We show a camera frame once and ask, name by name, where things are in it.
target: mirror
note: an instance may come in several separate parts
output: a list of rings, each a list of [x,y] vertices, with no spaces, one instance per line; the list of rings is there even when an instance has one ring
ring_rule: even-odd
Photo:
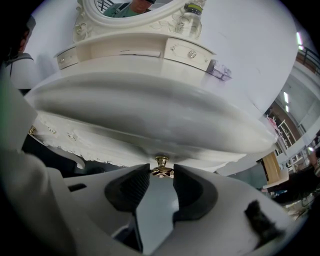
[[[94,0],[99,12],[110,18],[127,18],[148,13],[172,0]]]

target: drawer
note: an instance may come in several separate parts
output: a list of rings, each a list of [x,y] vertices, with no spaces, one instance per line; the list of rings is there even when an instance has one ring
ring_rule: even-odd
[[[56,60],[58,61],[58,65],[61,70],[73,64],[77,64],[79,61],[76,47],[66,50],[63,53],[59,54],[56,57]]]
[[[206,71],[214,54],[191,42],[176,38],[168,38],[166,41],[164,58],[188,64]]]

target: white vanity table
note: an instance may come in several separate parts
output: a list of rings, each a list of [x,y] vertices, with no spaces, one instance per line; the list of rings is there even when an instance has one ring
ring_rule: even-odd
[[[263,88],[263,77],[242,74],[224,84],[205,72],[219,57],[215,45],[223,52],[205,32],[212,2],[204,8],[198,40],[174,32],[185,0],[120,19],[103,16],[94,0],[78,2],[74,45],[56,55],[60,72],[25,97],[39,114],[34,136],[45,145],[118,166],[155,167],[155,156],[165,155],[170,168],[180,164],[214,172],[276,142],[258,120],[263,111],[248,88],[236,86],[261,79],[255,86]],[[264,71],[277,73],[270,66]]]

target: drawer front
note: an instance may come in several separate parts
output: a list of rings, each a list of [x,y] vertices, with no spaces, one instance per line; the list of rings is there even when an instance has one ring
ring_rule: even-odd
[[[195,68],[206,71],[213,54],[191,42],[175,38],[166,41],[164,58],[188,64]]]
[[[58,61],[58,65],[61,70],[73,64],[77,64],[79,61],[76,47],[64,51],[56,57],[56,60]]]

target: ceiling light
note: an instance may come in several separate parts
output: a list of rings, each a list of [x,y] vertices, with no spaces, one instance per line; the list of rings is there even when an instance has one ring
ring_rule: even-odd
[[[296,33],[296,40],[298,42],[298,45],[300,45],[300,46],[303,45],[299,32]]]
[[[289,95],[288,95],[288,93],[283,92],[283,95],[284,95],[284,101],[285,101],[286,103],[289,103]]]

